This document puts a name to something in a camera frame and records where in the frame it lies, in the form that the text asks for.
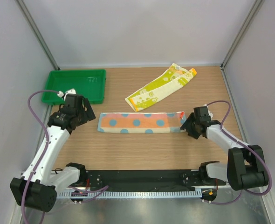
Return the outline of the polka dot striped towel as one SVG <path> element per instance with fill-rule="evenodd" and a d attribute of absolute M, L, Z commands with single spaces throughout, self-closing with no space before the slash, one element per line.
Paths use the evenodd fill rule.
<path fill-rule="evenodd" d="M 97 130 L 102 133 L 179 133 L 185 112 L 101 113 Z"/>

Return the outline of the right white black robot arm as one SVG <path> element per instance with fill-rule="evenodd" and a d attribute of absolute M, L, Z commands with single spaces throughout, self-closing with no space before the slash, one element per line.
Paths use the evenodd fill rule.
<path fill-rule="evenodd" d="M 201 163 L 198 179 L 202 184 L 208 185 L 219 179 L 236 191 L 271 184 L 262 148 L 233 136 L 221 122 L 212 119 L 207 106 L 195 107 L 180 129 L 194 139 L 203 136 L 213 141 L 227 153 L 226 164 L 218 161 Z"/>

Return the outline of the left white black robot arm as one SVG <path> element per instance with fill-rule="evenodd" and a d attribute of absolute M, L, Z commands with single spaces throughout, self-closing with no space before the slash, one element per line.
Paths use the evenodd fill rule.
<path fill-rule="evenodd" d="M 49 212 L 58 193 L 71 185 L 81 187 L 87 181 L 85 166 L 78 163 L 69 163 L 59 174 L 51 176 L 59 152 L 72 132 L 96 118 L 89 100 L 78 95 L 75 89 L 59 91 L 57 95 L 64 103 L 49 117 L 47 125 L 42 126 L 45 138 L 38 152 L 22 176 L 13 178 L 10 183 L 12 194 L 22 210 L 32 208 Z"/>

